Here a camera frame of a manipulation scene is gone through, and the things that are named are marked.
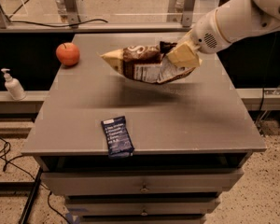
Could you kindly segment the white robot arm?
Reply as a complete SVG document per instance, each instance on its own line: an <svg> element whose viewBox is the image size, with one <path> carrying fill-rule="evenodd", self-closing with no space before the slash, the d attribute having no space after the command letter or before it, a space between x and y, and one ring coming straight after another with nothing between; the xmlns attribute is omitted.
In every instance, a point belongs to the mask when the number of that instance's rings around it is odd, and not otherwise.
<svg viewBox="0 0 280 224"><path fill-rule="evenodd" d="M201 64L198 54L213 54L247 37L280 28L280 0L230 0L203 15L165 58L177 67Z"/></svg>

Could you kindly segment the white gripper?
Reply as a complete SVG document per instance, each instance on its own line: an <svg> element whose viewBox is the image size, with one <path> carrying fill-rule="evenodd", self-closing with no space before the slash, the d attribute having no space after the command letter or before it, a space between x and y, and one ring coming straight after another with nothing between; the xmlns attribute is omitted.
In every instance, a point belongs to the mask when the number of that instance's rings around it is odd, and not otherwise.
<svg viewBox="0 0 280 224"><path fill-rule="evenodd" d="M222 51L230 45L231 42L223 36L218 28L217 10L214 9L199 18L191 31L179 39L177 45L166 56L177 67L196 68L202 62L198 51L212 54Z"/></svg>

